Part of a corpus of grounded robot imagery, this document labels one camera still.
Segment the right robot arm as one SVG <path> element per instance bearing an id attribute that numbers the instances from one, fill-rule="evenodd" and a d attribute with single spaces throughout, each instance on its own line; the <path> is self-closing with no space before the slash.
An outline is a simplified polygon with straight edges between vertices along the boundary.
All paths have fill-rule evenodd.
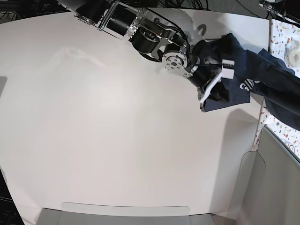
<path id="1" fill-rule="evenodd" d="M 153 12 L 155 18 L 150 19 L 148 8 L 137 9 L 119 0 L 60 0 L 59 4 L 99 31 L 119 40 L 128 37 L 141 56 L 188 79 L 197 88 L 201 109 L 208 99 L 229 102 L 222 80 L 233 79 L 234 61 L 215 60 L 212 50 L 191 46 L 184 31 L 162 15 Z"/>

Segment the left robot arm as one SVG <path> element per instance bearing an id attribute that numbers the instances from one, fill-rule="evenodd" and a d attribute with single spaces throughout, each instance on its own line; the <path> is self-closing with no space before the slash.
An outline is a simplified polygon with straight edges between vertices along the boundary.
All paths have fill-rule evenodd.
<path id="1" fill-rule="evenodd" d="M 260 0 L 259 5 L 284 20 L 300 22 L 300 0 Z"/>

